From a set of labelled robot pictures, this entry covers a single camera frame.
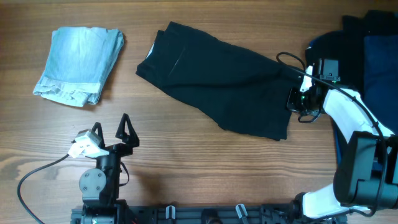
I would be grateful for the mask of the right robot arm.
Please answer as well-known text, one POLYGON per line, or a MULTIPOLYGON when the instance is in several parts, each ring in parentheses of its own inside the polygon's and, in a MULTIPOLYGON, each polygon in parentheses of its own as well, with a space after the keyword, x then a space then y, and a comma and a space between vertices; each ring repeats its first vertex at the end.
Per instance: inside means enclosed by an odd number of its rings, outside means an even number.
POLYGON ((333 183, 298 194, 290 203, 290 222, 316 223, 358 213, 373 216, 378 210, 397 209, 397 135, 368 110, 360 94, 338 84, 335 72, 325 75, 299 70, 308 87, 292 88, 287 108, 317 119, 328 114, 343 136, 333 183))

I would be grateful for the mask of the black shorts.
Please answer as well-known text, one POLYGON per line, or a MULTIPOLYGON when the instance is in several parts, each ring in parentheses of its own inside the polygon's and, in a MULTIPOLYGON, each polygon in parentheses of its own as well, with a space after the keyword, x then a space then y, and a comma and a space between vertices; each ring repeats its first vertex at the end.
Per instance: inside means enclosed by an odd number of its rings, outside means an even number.
POLYGON ((276 141, 287 137, 287 100, 301 85, 276 61, 175 22, 158 31, 136 73, 222 129, 276 141))

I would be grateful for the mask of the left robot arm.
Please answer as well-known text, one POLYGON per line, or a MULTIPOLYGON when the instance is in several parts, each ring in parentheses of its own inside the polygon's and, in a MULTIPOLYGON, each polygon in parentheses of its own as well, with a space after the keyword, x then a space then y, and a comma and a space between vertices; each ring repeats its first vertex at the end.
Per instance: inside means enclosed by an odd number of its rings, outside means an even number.
POLYGON ((96 157, 96 167, 87 170, 80 177, 83 207, 72 211, 70 223, 138 223, 127 202, 119 199, 119 188, 125 186, 125 183, 120 182, 120 173, 127 170, 121 158, 132 155, 133 149, 139 146, 139 138, 129 115, 122 115, 115 135, 121 140, 118 144, 105 146, 101 124, 95 123, 93 127, 99 134, 99 146, 106 154, 96 157))

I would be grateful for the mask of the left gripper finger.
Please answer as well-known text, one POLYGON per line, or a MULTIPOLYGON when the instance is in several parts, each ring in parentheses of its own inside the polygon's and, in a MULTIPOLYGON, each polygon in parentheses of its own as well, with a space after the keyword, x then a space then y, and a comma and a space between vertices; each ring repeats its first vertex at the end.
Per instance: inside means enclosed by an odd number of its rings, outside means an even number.
POLYGON ((139 137, 132 126, 128 114, 124 113, 122 115, 115 137, 131 147, 139 146, 139 137))
POLYGON ((96 122, 93 127, 92 131, 99 136, 100 142, 99 142, 99 148, 105 148, 105 143, 104 143, 104 137, 103 137, 103 131, 101 127, 101 123, 96 122))

